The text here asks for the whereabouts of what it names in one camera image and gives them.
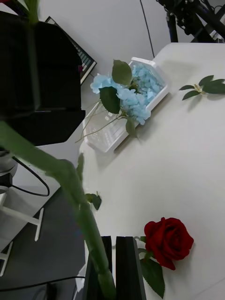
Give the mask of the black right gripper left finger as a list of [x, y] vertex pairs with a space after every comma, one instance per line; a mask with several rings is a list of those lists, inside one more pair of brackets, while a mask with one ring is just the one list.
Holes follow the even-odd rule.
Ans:
[[[109, 262], [109, 270], [113, 270], [112, 264], [112, 240], [110, 236], [102, 237], [103, 244], [105, 247], [105, 252]], [[96, 274], [95, 268], [93, 266], [91, 258], [88, 258], [86, 265], [86, 274], [83, 288], [83, 299], [84, 300], [106, 300], [102, 294], [98, 276]]]

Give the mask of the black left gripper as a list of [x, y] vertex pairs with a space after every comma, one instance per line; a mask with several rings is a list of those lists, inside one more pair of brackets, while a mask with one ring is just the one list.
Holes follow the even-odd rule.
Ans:
[[0, 119], [35, 146], [63, 143], [85, 117], [81, 109], [82, 65], [78, 52], [57, 25], [39, 23], [39, 84], [47, 111], [30, 106], [27, 26], [0, 14]]

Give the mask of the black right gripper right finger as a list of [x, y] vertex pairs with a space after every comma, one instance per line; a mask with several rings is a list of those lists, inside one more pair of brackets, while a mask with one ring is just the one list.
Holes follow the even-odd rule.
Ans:
[[133, 237], [116, 238], [116, 292], [118, 300], [145, 300], [137, 243]]

